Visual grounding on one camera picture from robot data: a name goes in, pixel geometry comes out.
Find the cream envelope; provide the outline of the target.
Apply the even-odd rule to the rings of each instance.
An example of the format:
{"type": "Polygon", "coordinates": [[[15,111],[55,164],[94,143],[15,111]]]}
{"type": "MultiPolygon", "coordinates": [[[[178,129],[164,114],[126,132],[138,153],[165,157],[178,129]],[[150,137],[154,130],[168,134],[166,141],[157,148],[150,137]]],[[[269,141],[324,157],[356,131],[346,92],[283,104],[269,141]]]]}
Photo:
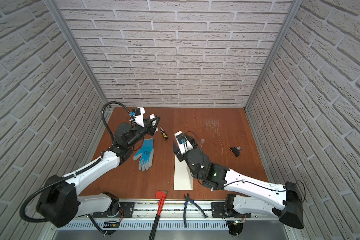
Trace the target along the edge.
{"type": "Polygon", "coordinates": [[[180,160],[175,157],[174,190],[192,191],[193,189],[193,177],[187,163],[185,161],[180,162],[180,160]]]}

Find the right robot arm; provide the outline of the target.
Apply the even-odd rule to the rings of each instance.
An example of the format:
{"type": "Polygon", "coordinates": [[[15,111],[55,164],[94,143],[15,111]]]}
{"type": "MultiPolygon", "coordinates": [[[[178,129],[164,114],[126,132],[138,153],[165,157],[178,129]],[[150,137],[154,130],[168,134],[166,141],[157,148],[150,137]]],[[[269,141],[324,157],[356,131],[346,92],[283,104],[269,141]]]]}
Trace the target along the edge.
{"type": "Polygon", "coordinates": [[[271,206],[270,212],[284,225],[304,228],[303,201],[296,183],[273,184],[242,175],[228,167],[210,162],[197,143],[181,140],[173,142],[173,151],[180,162],[186,162],[191,176],[213,191],[234,192],[226,200],[229,212],[246,214],[239,204],[239,194],[256,198],[271,206]]]}

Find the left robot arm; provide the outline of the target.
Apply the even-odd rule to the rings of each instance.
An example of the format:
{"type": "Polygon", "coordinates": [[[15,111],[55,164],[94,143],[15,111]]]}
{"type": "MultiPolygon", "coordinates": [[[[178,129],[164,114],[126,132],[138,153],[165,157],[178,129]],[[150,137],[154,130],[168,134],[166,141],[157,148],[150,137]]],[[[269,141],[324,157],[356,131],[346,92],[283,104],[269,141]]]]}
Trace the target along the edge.
{"type": "Polygon", "coordinates": [[[112,146],[94,161],[62,177],[54,175],[46,182],[36,205],[36,210],[46,221],[60,228],[76,217],[95,212],[116,214],[117,198],[110,193],[93,196],[80,196],[80,193],[92,182],[119,167],[133,153],[133,147],[146,135],[154,135],[160,117],[144,119],[143,126],[132,127],[123,123],[115,132],[112,146]]]}

